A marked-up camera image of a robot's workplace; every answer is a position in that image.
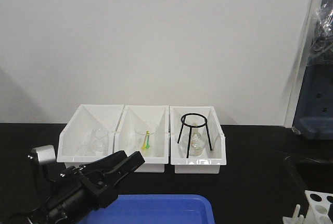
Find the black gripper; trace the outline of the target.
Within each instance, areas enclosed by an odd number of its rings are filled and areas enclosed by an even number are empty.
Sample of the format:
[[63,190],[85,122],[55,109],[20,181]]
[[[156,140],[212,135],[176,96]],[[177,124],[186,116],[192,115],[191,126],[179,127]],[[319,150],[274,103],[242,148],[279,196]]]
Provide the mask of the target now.
[[118,198],[116,185],[145,163],[140,151],[127,156],[118,151],[59,175],[59,205],[64,210],[96,210]]

